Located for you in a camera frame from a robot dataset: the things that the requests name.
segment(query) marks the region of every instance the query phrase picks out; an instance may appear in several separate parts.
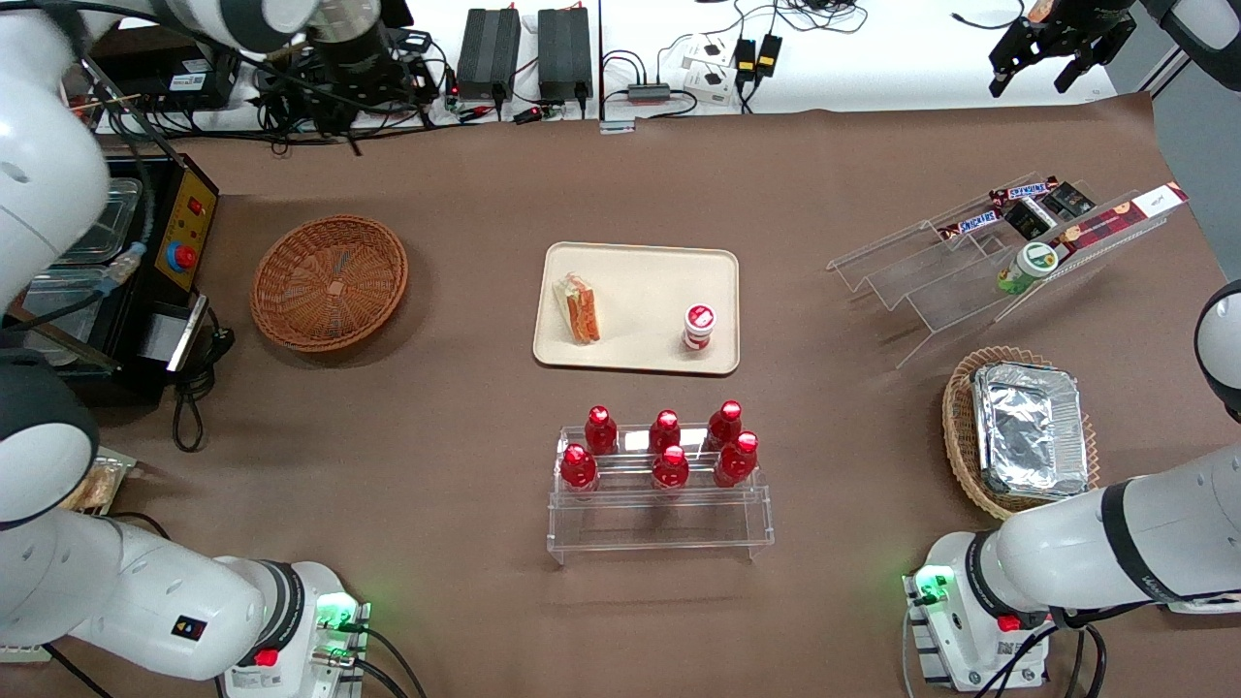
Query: empty wicker basket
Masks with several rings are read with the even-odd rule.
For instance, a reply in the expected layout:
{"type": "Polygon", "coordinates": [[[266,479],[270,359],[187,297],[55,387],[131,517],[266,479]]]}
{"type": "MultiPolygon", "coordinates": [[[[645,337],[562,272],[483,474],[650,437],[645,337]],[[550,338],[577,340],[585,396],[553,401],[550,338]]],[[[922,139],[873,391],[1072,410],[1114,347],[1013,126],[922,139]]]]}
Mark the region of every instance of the empty wicker basket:
{"type": "MultiPolygon", "coordinates": [[[[1004,520],[1018,512],[1046,504],[1042,499],[997,494],[983,483],[978,462],[978,430],[974,427],[974,392],[970,376],[987,364],[1016,361],[1039,366],[1051,366],[1042,356],[1014,347],[988,347],[965,356],[952,371],[943,391],[943,441],[948,448],[948,462],[965,494],[988,514],[1004,520]]],[[[1090,468],[1090,488],[1098,487],[1098,451],[1095,448],[1095,430],[1082,414],[1082,435],[1086,438],[1086,462],[1090,468]]]]}
{"type": "Polygon", "coordinates": [[[331,351],[379,329],[408,276],[405,247],[391,230],[370,219],[330,216],[299,226],[267,251],[249,309],[272,342],[331,351]]]}

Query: red switch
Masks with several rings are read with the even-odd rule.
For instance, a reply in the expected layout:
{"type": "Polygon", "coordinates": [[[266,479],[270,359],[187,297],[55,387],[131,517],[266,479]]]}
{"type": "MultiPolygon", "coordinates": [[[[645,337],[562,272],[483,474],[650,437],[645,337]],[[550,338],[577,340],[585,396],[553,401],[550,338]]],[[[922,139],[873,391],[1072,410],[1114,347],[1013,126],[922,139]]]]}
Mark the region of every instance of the red switch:
{"type": "Polygon", "coordinates": [[[1021,620],[1016,616],[1000,616],[995,619],[995,625],[1000,626],[1000,632],[1016,632],[1021,630],[1021,620]]]}
{"type": "Polygon", "coordinates": [[[276,661],[279,658],[279,651],[272,650],[271,647],[254,652],[254,664],[259,667],[274,667],[276,661]]]}
{"type": "Polygon", "coordinates": [[[194,265],[199,263],[199,253],[189,245],[177,245],[172,251],[172,260],[182,270],[192,270],[194,265]]]}

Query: bread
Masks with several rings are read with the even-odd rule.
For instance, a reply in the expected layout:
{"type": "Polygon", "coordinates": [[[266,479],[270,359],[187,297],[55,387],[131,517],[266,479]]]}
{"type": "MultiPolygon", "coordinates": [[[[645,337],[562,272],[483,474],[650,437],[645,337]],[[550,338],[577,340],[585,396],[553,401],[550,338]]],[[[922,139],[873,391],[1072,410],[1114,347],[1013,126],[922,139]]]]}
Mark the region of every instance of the bread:
{"type": "Polygon", "coordinates": [[[555,283],[556,306],[573,334],[573,342],[589,344],[599,340],[599,320],[594,310],[594,289],[576,273],[567,273],[555,283]]]}

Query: aluminum foil container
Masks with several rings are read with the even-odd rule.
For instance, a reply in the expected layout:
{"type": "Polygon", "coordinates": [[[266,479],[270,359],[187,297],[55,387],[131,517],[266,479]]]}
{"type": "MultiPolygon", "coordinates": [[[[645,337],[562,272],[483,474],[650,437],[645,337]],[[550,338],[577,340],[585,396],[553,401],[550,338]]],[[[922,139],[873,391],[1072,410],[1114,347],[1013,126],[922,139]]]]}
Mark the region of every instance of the aluminum foil container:
{"type": "Polygon", "coordinates": [[[1028,364],[988,364],[973,378],[983,482],[999,494],[1065,499],[1086,492],[1077,381],[1028,364]]]}

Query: white table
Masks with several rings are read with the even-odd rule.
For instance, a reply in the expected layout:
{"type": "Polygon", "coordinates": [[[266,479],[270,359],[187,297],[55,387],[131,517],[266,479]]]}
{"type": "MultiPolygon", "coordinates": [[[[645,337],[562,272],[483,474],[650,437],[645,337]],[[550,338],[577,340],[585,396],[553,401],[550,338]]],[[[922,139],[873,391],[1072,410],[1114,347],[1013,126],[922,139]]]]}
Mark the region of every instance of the white table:
{"type": "MultiPolygon", "coordinates": [[[[598,56],[598,21],[601,0],[586,2],[591,17],[591,46],[598,56]]],[[[431,32],[455,65],[465,12],[475,6],[490,6],[478,0],[407,0],[414,17],[414,29],[431,32]]],[[[535,16],[540,9],[563,7],[568,0],[522,0],[517,7],[522,24],[536,27],[535,16]]],[[[769,0],[738,0],[741,9],[751,10],[768,5],[769,0]]],[[[866,24],[851,35],[827,31],[795,32],[777,20],[774,34],[783,37],[776,75],[763,81],[757,96],[751,101],[755,112],[800,112],[805,109],[831,109],[838,112],[892,111],[892,109],[953,109],[974,107],[1011,107],[1033,104],[1078,104],[1116,94],[1107,73],[1095,68],[1080,77],[1065,94],[1059,94],[1052,81],[1067,58],[1047,60],[1028,68],[1011,79],[1008,91],[999,99],[988,92],[992,79],[988,53],[1003,31],[984,31],[965,26],[948,16],[959,12],[978,24],[999,24],[1010,20],[1016,10],[1010,0],[859,0],[870,12],[866,24]]],[[[792,21],[804,20],[789,15],[792,21]]],[[[683,34],[695,34],[724,29],[737,19],[731,2],[702,4],[691,0],[602,0],[603,48],[625,48],[640,55],[647,63],[649,77],[654,79],[655,53],[683,34]]],[[[772,15],[762,10],[745,25],[747,39],[761,42],[771,25],[772,15]]],[[[860,14],[840,21],[841,29],[856,26],[860,14]]],[[[134,24],[127,20],[124,26],[134,24]]],[[[740,27],[720,36],[732,45],[740,27]]],[[[685,71],[681,52],[688,42],[663,56],[661,78],[673,89],[681,88],[685,71]]],[[[537,36],[524,29],[517,65],[525,65],[537,53],[537,36]]],[[[434,56],[432,50],[428,56],[434,56]]],[[[441,66],[433,63],[432,73],[438,77],[441,66]]],[[[257,109],[246,103],[257,91],[251,83],[252,70],[242,68],[237,87],[226,109],[199,112],[196,123],[207,130],[257,130],[257,109]]],[[[612,61],[606,71],[606,93],[623,89],[633,79],[628,63],[612,61]]],[[[531,67],[517,76],[514,92],[537,98],[537,68],[531,67]]],[[[674,103],[656,107],[634,107],[623,97],[614,97],[607,107],[608,119],[652,116],[688,104],[678,98],[674,103]]],[[[531,104],[516,98],[505,106],[505,118],[529,108],[531,104]]],[[[700,106],[694,114],[737,113],[740,103],[727,107],[700,106]]],[[[586,117],[598,118],[598,101],[587,104],[586,117]]],[[[580,118],[577,104],[566,107],[563,118],[580,118]]],[[[184,117],[176,117],[184,123],[184,117]]],[[[381,123],[381,117],[364,116],[356,122],[359,128],[381,123]]],[[[455,119],[446,112],[442,102],[432,111],[432,119],[439,124],[455,119]]],[[[410,125],[416,119],[407,122],[410,125]]],[[[101,125],[107,133],[107,123],[101,125]]]]}

